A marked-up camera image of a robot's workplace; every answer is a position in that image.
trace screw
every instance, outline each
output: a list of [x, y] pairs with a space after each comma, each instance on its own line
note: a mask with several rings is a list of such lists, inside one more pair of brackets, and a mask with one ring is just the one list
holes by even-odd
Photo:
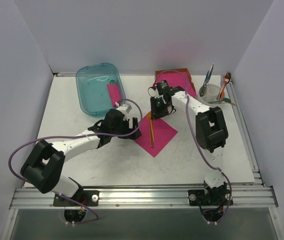
[[189, 198], [190, 201], [192, 201], [192, 202], [196, 200], [195, 194], [191, 194], [188, 198]]
[[229, 197], [230, 197], [229, 193], [225, 194], [225, 199], [228, 199]]
[[94, 194], [92, 196], [92, 202], [96, 203], [98, 201], [98, 196], [96, 194]]

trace metal frame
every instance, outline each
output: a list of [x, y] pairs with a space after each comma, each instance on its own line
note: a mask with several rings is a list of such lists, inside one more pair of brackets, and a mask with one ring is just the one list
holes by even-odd
[[[73, 73], [59, 73], [59, 77], [73, 77]], [[261, 179], [253, 148], [240, 110], [233, 84], [227, 86], [229, 98], [236, 106], [233, 107], [235, 118], [243, 139], [245, 150], [255, 182], [232, 184], [233, 202], [231, 208], [268, 208], [274, 229], [279, 240], [284, 240], [282, 225], [277, 213], [277, 201], [272, 187], [266, 187]], [[177, 185], [123, 185], [123, 186], [91, 186], [87, 190], [100, 191], [98, 209], [187, 209], [197, 208], [188, 202], [188, 190], [203, 189], [202, 184]], [[35, 188], [16, 189], [9, 216], [1, 239], [9, 239], [19, 209], [64, 209], [54, 207], [55, 194], [41, 194]]]

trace white table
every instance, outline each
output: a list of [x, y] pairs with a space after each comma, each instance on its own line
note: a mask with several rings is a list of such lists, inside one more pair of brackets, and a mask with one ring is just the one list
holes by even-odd
[[[147, 88], [154, 76], [122, 75], [126, 97], [137, 102], [145, 115], [150, 111]], [[192, 76], [198, 92], [204, 76]], [[219, 85], [219, 76], [210, 83]], [[132, 106], [130, 116], [139, 116]], [[229, 137], [224, 151], [224, 172], [232, 183], [252, 183], [253, 173], [244, 144], [229, 104], [223, 110]], [[54, 78], [38, 137], [74, 136], [92, 126], [99, 118], [82, 112], [75, 77]], [[206, 165], [192, 139], [185, 113], [178, 110], [163, 118], [178, 131], [154, 158], [132, 140], [112, 138], [98, 150], [85, 152], [64, 164], [63, 174], [83, 186], [202, 184]]]

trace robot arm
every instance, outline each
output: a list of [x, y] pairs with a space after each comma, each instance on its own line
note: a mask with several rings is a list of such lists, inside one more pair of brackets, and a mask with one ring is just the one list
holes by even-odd
[[[186, 93], [181, 87], [170, 87], [167, 81], [155, 85], [159, 97], [151, 97], [152, 119], [169, 115], [168, 108], [178, 108], [185, 112]], [[228, 132], [222, 110], [211, 108], [189, 97], [190, 119], [195, 121], [196, 139], [203, 149], [203, 154], [214, 167], [223, 167], [223, 150]], [[225, 181], [221, 172], [207, 168], [205, 180], [211, 189], [224, 186]]]
[[[53, 191], [80, 200], [83, 188], [73, 179], [61, 175], [64, 163], [86, 151], [104, 146], [112, 138], [109, 135], [92, 136], [91, 134], [125, 135], [134, 131], [137, 128], [137, 118], [132, 119], [133, 127], [129, 128], [127, 115], [130, 109], [129, 104], [124, 104], [117, 109], [109, 110], [104, 120], [98, 121], [94, 126], [75, 136], [75, 139], [52, 143], [39, 141], [24, 163], [21, 175], [43, 194]], [[134, 140], [140, 136], [141, 132], [137, 130], [129, 136], [119, 136], [119, 138]]]

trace white wall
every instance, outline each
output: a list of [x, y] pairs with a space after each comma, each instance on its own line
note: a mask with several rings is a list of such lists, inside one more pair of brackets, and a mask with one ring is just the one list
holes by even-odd
[[273, 0], [15, 0], [54, 72], [234, 71]]
[[[15, 187], [8, 157], [37, 135], [52, 74], [13, 0], [0, 0], [0, 234]], [[14, 159], [20, 169], [25, 154]]]
[[275, 0], [234, 73], [262, 178], [284, 225], [284, 0]]

